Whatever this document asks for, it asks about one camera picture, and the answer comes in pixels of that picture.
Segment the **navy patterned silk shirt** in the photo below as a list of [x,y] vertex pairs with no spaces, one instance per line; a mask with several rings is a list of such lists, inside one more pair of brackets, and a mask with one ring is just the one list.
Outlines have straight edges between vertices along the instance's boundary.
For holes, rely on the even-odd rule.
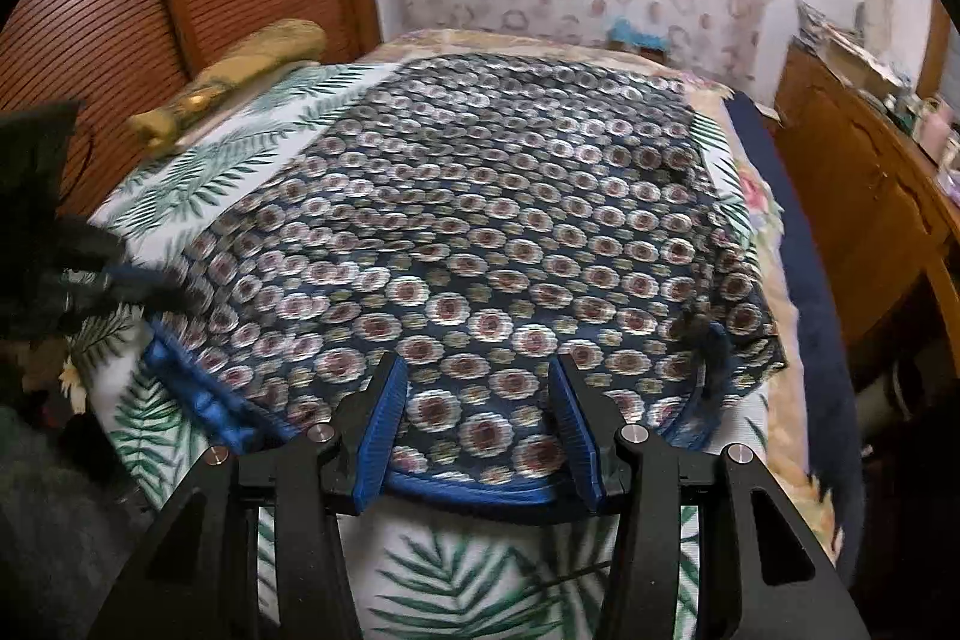
[[568,356],[631,422],[704,447],[786,365],[680,81],[494,53],[412,60],[182,252],[192,307],[143,362],[220,442],[329,419],[409,370],[397,494],[537,507],[568,481]]

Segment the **navy blue bed sheet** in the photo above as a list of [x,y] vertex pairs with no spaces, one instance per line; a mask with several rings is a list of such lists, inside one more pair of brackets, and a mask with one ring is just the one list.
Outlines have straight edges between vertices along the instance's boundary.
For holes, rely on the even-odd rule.
[[781,261],[789,299],[799,310],[797,336],[804,364],[809,468],[820,482],[818,495],[833,502],[836,531],[843,534],[836,570],[841,581],[849,585],[861,551],[866,494],[853,384],[832,291],[811,226],[760,111],[740,91],[727,99],[726,109],[747,158],[757,166],[782,208]]

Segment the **gold brocade pillow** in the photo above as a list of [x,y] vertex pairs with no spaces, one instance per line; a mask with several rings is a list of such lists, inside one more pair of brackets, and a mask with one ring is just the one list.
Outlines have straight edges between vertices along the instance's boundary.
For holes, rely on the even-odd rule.
[[286,65],[317,62],[327,34],[314,21],[285,18],[239,39],[160,107],[128,117],[148,158],[172,154],[184,136],[257,80]]

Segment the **wooden sideboard cabinet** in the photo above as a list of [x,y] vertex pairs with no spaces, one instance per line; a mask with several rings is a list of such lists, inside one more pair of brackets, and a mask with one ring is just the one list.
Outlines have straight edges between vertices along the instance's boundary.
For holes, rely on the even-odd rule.
[[856,346],[921,283],[958,346],[958,209],[911,140],[793,44],[776,149],[812,229],[844,342]]

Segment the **pink thermos jug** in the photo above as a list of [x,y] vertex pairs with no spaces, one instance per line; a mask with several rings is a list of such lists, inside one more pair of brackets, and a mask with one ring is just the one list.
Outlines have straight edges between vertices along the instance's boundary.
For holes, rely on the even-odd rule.
[[921,106],[916,125],[916,141],[924,154],[936,164],[940,163],[946,151],[953,119],[955,115],[952,108],[940,97],[930,97]]

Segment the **cardboard box on cabinet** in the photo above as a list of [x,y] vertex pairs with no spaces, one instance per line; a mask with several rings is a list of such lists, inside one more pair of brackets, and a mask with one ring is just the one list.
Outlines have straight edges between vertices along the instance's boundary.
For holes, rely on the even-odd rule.
[[828,32],[823,37],[818,53],[836,78],[846,81],[857,91],[869,92],[877,99],[900,94],[910,85],[892,67],[838,32]]

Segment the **cardboard box with blue cloth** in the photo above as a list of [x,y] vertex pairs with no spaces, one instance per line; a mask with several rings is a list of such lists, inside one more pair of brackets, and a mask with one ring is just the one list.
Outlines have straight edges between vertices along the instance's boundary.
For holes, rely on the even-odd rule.
[[635,28],[628,19],[619,16],[607,33],[607,47],[617,52],[636,53],[649,60],[661,60],[669,55],[669,42],[663,37]]

